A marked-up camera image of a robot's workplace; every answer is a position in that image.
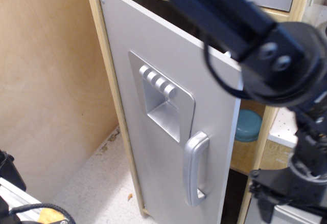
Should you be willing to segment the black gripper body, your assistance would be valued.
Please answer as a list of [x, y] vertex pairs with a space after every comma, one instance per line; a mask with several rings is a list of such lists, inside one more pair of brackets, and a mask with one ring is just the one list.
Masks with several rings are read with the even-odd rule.
[[279, 170], [250, 172], [250, 192], [258, 200], [262, 221], [271, 223], [274, 207], [288, 205], [320, 216], [326, 223], [326, 169], [290, 164]]

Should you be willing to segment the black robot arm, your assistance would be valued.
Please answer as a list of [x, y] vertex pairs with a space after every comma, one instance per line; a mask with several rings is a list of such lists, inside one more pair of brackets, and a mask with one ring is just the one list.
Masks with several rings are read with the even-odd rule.
[[250, 191], [261, 218], [270, 223], [277, 205], [315, 214], [326, 223], [326, 40], [309, 24], [278, 23], [247, 0], [170, 0], [203, 35], [204, 46], [220, 44], [241, 66], [244, 88], [232, 96], [295, 113], [298, 138], [289, 165], [254, 170]]

